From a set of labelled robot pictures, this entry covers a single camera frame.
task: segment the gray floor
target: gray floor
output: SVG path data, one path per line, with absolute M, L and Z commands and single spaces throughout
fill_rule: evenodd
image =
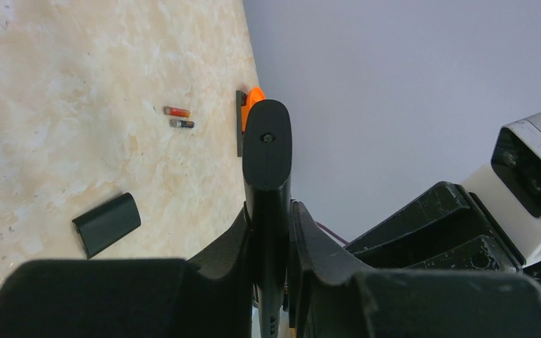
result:
M 244 7 L 261 86 L 292 116 L 293 196 L 351 240 L 541 111 L 541 1 L 345 3 Z

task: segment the red battery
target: red battery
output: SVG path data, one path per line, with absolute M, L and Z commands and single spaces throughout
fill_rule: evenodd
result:
M 191 114 L 190 111 L 188 111 L 187 109 L 174 108 L 169 106 L 163 107 L 163 112 L 165 113 L 165 115 L 177 116 L 179 118 L 188 118 Z

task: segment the beige tabletop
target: beige tabletop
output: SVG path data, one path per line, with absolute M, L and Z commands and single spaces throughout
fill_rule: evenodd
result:
M 240 0 L 0 0 L 0 285 L 84 258 L 71 220 L 122 192 L 142 225 L 96 258 L 204 248 L 242 207 L 235 90 L 257 83 Z

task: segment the black rectangular object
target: black rectangular object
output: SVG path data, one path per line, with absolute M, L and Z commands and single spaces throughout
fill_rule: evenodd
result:
M 142 224 L 129 192 L 74 219 L 88 259 L 94 257 Z

